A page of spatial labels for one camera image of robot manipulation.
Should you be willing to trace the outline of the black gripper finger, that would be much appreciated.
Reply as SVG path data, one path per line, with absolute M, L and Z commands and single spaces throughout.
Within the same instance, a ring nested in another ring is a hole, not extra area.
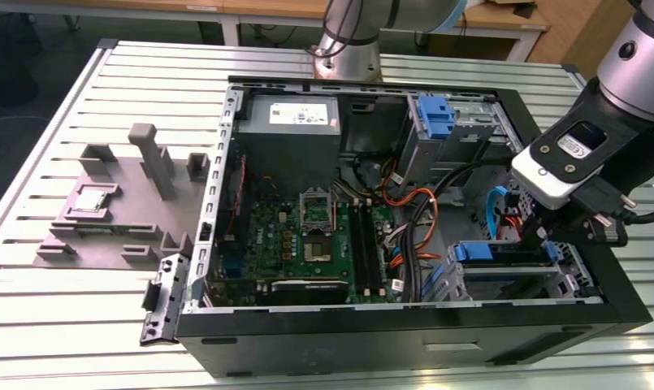
M 547 226 L 552 221 L 554 211 L 535 209 L 523 221 L 520 228 L 519 247 L 536 249 L 547 239 Z

